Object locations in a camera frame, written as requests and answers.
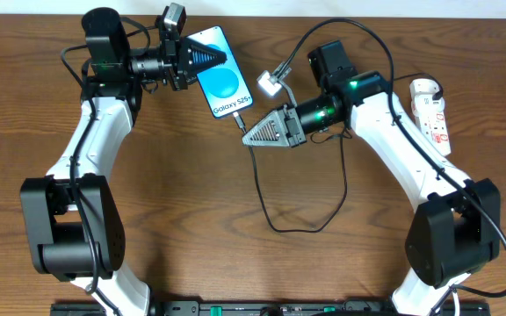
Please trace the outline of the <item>blue Galaxy smartphone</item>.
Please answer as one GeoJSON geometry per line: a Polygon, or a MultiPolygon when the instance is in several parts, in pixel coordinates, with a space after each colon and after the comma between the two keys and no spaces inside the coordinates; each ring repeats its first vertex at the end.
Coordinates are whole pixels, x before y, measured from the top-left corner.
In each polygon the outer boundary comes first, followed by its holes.
{"type": "Polygon", "coordinates": [[[226,34],[220,26],[213,26],[189,35],[197,42],[222,51],[227,60],[198,74],[199,84],[215,119],[253,105],[253,97],[233,55],[226,34]]]}

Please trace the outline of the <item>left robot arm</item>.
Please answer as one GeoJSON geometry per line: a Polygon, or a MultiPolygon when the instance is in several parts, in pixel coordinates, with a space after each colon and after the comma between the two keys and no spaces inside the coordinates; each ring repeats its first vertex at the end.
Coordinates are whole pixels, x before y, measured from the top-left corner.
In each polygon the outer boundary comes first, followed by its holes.
{"type": "Polygon", "coordinates": [[[186,11],[168,5],[154,28],[157,46],[130,46],[131,19],[100,7],[83,15],[88,59],[73,72],[81,117],[58,162],[19,192],[33,267],[83,289],[103,315],[158,315],[151,288],[128,267],[126,235],[109,178],[144,93],[185,90],[227,56],[182,31],[186,11]]]}

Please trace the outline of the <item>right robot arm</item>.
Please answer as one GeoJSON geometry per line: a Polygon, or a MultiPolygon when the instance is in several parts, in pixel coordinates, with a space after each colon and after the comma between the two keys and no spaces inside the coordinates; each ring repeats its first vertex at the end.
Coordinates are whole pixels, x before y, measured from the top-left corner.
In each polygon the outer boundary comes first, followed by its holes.
{"type": "Polygon", "coordinates": [[[243,136],[247,147],[297,147],[342,122],[385,163],[408,196],[414,218],[405,241],[410,270],[391,297],[394,310],[432,315],[500,251],[500,192],[473,181],[414,124],[377,71],[359,73],[340,41],[308,54],[320,96],[267,113],[243,136]]]}

